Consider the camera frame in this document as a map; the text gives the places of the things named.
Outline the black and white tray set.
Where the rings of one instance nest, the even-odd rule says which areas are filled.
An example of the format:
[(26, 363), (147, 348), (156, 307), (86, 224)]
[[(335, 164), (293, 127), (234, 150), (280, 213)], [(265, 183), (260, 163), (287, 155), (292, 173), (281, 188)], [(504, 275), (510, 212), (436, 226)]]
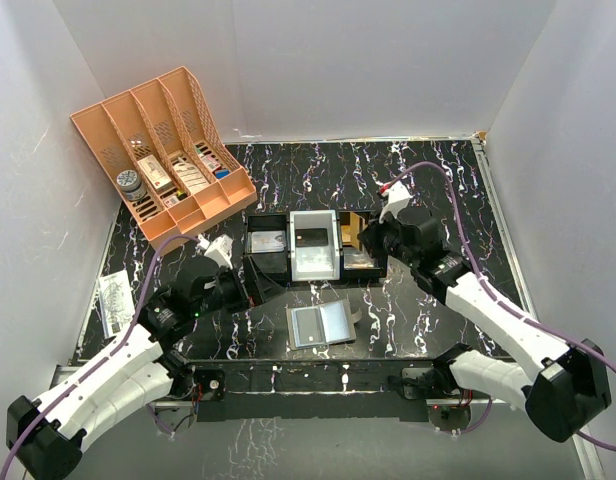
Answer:
[[(387, 274), (387, 268), (344, 268), (344, 253), (359, 251), (342, 245), (340, 214), (357, 212), (366, 218), (367, 224), (374, 212), (370, 210), (312, 210), (284, 213), (254, 214), (247, 217), (245, 253), (272, 280), (278, 283), (303, 283), (312, 281), (377, 282)], [(297, 248), (295, 231), (306, 228), (326, 228), (330, 237), (328, 247)], [(252, 254), (250, 233), (253, 231), (284, 231), (286, 248), (278, 253)]]

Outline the grey leather card holder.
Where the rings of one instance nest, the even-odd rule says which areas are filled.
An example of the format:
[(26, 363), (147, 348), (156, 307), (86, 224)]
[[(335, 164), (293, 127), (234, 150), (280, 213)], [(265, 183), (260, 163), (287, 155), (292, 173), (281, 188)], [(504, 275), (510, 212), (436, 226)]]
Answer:
[[(323, 342), (304, 348), (298, 348), (295, 344), (293, 332), (292, 313), (297, 309), (318, 309), (323, 328)], [(302, 350), (312, 347), (336, 345), (354, 342), (356, 340), (355, 325), (361, 320), (362, 312), (356, 304), (348, 299), (323, 303), (315, 306), (288, 308), (286, 310), (287, 327), (289, 332), (289, 344), (292, 350)]]

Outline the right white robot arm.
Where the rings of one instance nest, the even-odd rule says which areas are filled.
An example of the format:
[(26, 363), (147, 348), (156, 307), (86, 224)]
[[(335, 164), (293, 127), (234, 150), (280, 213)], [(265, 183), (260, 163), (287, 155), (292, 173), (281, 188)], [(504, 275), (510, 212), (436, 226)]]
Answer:
[(612, 403), (603, 353), (593, 342), (564, 340), (531, 323), (529, 314), (497, 291), (442, 239), (429, 210), (410, 203), (393, 181), (380, 190), (382, 210), (358, 238), (371, 257), (408, 266), (417, 286), (462, 315), (511, 357), (502, 361), (457, 344), (430, 371), (403, 385), (448, 397), (478, 391), (523, 410), (549, 439), (563, 443)]

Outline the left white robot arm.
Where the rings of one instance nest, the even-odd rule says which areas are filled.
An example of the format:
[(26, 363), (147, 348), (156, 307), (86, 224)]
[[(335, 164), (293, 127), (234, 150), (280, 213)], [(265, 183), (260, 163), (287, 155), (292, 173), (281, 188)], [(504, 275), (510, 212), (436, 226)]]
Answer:
[(35, 479), (64, 479), (103, 433), (135, 411), (198, 392), (195, 368), (177, 343), (205, 315), (246, 311), (284, 291), (249, 254), (238, 274), (231, 243), (217, 238), (204, 246), (199, 266), (154, 292), (143, 289), (130, 324), (89, 362), (36, 398), (10, 404), (1, 478), (19, 461)]

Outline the gold card in tray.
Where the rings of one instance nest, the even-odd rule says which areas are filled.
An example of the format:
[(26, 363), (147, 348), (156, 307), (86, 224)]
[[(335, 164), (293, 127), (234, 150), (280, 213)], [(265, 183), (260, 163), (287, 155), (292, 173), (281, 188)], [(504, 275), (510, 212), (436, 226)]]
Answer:
[(340, 214), (342, 245), (351, 246), (361, 251), (362, 243), (359, 240), (359, 235), (366, 228), (366, 224), (366, 218), (359, 213), (342, 212)]

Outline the dark patterned card in tray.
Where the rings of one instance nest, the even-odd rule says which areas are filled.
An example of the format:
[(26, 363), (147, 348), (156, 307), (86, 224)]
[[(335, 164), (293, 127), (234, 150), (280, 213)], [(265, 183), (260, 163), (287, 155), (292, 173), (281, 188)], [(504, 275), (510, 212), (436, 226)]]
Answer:
[(352, 251), (344, 253), (344, 268), (347, 270), (372, 269), (376, 267), (376, 260), (369, 257), (365, 252)]

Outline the cards in black tray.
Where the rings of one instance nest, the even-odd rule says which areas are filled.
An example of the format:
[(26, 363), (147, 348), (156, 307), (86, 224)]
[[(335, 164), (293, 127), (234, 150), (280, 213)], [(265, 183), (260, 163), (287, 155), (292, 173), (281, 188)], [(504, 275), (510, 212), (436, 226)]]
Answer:
[(249, 237), (250, 252), (278, 253), (286, 248), (286, 235), (284, 231), (253, 231)]

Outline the black card in white tray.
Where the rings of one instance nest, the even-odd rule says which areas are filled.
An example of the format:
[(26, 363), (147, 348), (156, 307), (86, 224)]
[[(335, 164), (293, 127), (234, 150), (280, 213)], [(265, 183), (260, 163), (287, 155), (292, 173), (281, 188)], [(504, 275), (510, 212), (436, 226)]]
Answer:
[(326, 228), (306, 228), (295, 231), (297, 248), (328, 247), (330, 237)]

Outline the white label cards stack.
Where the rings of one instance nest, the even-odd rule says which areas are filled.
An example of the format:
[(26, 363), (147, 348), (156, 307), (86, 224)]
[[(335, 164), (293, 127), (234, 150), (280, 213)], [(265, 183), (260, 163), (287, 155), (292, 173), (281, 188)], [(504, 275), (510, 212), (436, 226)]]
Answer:
[(191, 195), (203, 191), (210, 186), (208, 179), (187, 157), (181, 155), (173, 157), (170, 159), (170, 163), (175, 175)]

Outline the small pink white packet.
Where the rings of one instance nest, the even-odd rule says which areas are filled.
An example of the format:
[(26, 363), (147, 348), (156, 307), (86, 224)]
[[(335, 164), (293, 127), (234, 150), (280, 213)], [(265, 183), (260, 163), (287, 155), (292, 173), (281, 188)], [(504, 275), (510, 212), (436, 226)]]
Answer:
[(215, 174), (217, 171), (223, 169), (223, 166), (220, 161), (214, 156), (214, 154), (207, 146), (196, 146), (195, 149), (200, 162), (209, 172)]

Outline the white printed paper sheet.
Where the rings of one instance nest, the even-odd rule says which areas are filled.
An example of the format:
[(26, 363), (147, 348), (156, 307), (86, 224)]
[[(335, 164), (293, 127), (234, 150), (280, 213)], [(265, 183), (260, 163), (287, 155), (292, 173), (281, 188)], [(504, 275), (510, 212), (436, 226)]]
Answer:
[(132, 321), (135, 312), (127, 271), (100, 277), (98, 291), (104, 337), (112, 338)]

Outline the white pink box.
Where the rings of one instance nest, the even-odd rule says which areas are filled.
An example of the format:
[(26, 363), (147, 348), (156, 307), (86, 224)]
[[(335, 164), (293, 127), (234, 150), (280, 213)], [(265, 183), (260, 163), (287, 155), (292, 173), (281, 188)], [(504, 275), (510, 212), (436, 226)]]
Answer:
[(171, 177), (154, 155), (139, 159), (137, 164), (156, 192), (163, 192), (173, 186)]

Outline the small round patterned tin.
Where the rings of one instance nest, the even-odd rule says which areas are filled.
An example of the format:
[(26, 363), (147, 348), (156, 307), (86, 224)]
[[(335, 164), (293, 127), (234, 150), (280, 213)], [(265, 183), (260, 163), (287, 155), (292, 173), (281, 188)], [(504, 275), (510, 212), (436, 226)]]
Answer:
[(121, 171), (116, 177), (116, 183), (124, 197), (130, 202), (137, 202), (146, 195), (143, 181), (135, 170)]

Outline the orange plastic desk organizer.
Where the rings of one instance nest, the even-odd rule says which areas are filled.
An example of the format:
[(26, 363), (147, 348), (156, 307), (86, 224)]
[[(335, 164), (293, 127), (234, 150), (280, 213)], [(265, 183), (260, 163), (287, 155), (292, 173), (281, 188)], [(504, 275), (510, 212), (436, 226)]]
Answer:
[(113, 185), (127, 170), (140, 178), (143, 198), (133, 200), (121, 187), (117, 192), (154, 249), (168, 253), (257, 199), (186, 67), (75, 112), (71, 120)]

